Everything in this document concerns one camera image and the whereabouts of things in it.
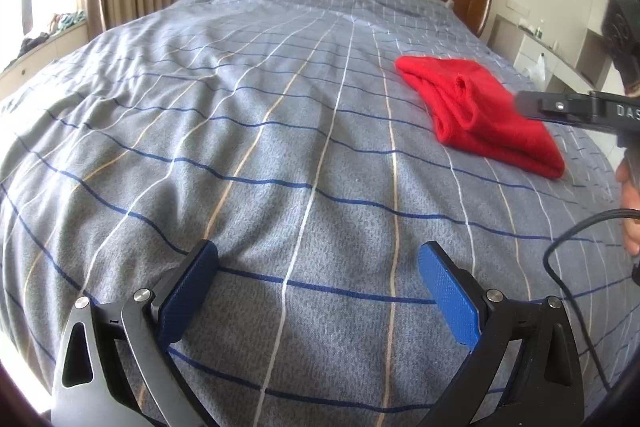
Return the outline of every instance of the gray blanket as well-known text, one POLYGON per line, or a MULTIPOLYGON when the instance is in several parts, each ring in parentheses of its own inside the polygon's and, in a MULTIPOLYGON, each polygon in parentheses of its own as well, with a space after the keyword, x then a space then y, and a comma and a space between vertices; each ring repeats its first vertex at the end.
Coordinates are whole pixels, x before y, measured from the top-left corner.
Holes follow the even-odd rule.
MULTIPOLYGON (((402 54, 470 58, 530 89, 428 1, 181 0, 5 100, 0 317, 43 382, 79 295, 152 285, 202 237, 220 272, 170 354, 224 426, 415 425, 466 355, 418 274, 425 241, 510 298, 558 295, 542 253, 616 206, 606 158, 558 125, 553 182, 444 148, 402 54)), ((640 338, 620 242, 620 223, 597 225, 552 261, 611 380, 640 338)), ((590 409, 602 387, 570 318, 590 409)))

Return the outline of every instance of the folded red cloth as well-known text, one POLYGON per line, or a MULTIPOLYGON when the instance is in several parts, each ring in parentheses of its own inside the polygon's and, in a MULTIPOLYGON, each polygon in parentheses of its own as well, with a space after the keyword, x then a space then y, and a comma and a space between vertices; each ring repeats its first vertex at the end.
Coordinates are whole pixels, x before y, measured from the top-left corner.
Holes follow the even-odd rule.
POLYGON ((559 178, 564 161, 542 122, 515 110, 513 95, 472 60, 399 57, 396 68, 426 102, 438 141, 559 178))

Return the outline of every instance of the plastic bag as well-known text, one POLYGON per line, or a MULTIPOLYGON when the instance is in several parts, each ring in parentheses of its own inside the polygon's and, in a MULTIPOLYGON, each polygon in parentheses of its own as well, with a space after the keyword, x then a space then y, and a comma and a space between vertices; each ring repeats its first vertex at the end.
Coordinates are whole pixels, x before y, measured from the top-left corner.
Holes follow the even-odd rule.
POLYGON ((529 77, 529 80, 536 84, 539 89, 545 89, 546 73, 545 73, 545 54, 541 53, 538 57, 537 63, 531 68, 524 70, 525 76, 529 77))

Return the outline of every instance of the wall outlet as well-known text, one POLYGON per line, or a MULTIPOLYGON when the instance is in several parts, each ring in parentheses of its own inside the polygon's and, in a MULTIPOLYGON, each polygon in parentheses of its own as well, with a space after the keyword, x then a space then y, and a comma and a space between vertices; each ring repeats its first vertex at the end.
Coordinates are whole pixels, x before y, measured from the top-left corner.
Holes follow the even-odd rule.
POLYGON ((529 8, 523 6, 522 4, 516 3, 516 1, 514 0, 507 0, 507 8, 513 10, 516 13, 519 13, 523 17, 529 17, 529 8))

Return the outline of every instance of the human hand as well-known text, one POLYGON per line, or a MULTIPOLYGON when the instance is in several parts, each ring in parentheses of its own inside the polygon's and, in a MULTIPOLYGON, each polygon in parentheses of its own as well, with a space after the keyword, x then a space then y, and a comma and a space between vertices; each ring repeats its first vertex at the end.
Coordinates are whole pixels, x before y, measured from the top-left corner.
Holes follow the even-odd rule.
MULTIPOLYGON (((633 208, 640 210, 640 191, 633 186, 626 158, 616 170, 616 180, 622 184, 620 196, 621 208, 633 208)), ((640 253, 640 221, 625 219, 622 225, 623 246, 631 255, 640 253)))

